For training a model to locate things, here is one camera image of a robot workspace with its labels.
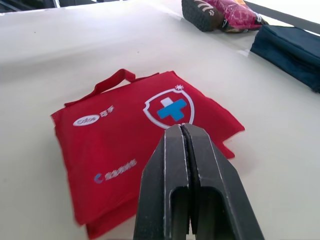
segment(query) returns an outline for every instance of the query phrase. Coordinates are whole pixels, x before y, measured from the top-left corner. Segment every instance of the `dark blue bag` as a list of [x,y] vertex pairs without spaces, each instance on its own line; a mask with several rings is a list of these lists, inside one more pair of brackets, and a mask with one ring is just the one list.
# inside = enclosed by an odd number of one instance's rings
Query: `dark blue bag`
[[263,25],[251,51],[320,93],[320,37],[297,27]]

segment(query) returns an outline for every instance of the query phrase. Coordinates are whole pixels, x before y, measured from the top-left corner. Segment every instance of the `pink package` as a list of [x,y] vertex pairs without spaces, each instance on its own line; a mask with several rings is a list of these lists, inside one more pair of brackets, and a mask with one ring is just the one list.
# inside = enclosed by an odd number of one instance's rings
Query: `pink package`
[[256,12],[252,11],[243,0],[205,0],[215,6],[222,14],[224,21],[220,29],[224,32],[247,32],[258,30],[268,24]]

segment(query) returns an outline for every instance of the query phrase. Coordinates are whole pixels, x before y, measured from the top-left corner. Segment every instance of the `table surface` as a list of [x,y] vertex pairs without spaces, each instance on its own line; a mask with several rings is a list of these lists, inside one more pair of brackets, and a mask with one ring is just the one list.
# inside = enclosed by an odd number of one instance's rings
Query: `table surface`
[[226,145],[265,239],[320,239],[320,95],[249,53],[255,34],[202,33],[178,0],[1,15],[0,239],[87,239],[50,114],[120,68],[174,70],[227,108],[246,128]]

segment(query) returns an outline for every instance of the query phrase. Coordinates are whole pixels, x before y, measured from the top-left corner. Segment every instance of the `first aid kit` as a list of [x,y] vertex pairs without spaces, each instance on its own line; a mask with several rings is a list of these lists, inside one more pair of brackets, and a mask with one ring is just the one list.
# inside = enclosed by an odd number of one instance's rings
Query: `first aid kit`
[[[130,84],[111,89],[123,80]],[[199,126],[229,159],[235,155],[223,142],[244,130],[226,109],[173,71],[136,78],[120,69],[52,118],[74,217],[86,225],[90,239],[136,214],[142,171],[165,129]]]

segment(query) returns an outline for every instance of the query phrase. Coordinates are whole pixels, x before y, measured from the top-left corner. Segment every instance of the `bag handle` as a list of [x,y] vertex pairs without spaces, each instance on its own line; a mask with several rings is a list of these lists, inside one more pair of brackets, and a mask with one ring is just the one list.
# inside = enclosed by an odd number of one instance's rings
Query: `bag handle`
[[134,83],[134,82],[142,80],[142,79],[145,79],[145,77],[136,79],[136,75],[134,75],[132,72],[125,70],[125,69],[120,69],[115,74],[113,74],[111,77],[97,83],[94,87],[94,90],[91,93],[89,93],[88,95],[84,96],[83,98],[81,98],[77,101],[67,102],[64,104],[64,106],[68,107],[68,106],[74,105],[78,102],[81,102],[83,100],[92,98],[93,96],[101,94],[104,91],[117,86],[123,80],[128,80],[130,83]]

